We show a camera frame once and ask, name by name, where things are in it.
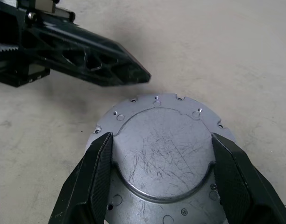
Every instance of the concrete floor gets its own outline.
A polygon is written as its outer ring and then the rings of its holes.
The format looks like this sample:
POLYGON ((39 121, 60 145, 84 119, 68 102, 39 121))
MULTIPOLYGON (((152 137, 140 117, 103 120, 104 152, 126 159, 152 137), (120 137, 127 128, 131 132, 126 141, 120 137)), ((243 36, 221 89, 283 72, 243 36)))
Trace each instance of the concrete floor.
POLYGON ((46 224, 89 134, 113 105, 173 92, 215 111, 286 205, 286 0, 63 0, 153 75, 100 88, 52 72, 0 84, 0 224, 46 224))

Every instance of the scratched metal surface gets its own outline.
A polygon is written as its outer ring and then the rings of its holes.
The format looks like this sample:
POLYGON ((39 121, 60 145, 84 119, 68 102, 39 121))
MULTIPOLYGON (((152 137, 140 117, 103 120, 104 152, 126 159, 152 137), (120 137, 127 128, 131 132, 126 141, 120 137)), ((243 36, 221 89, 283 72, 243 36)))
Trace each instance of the scratched metal surface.
POLYGON ((176 94, 140 95, 110 109, 87 146, 106 132, 114 133, 109 223, 225 221, 219 194, 210 188, 211 132, 235 140, 212 110, 176 94))
POLYGON ((128 184, 161 198, 196 187, 215 156, 202 121, 153 108, 132 117, 119 131, 113 159, 128 184))

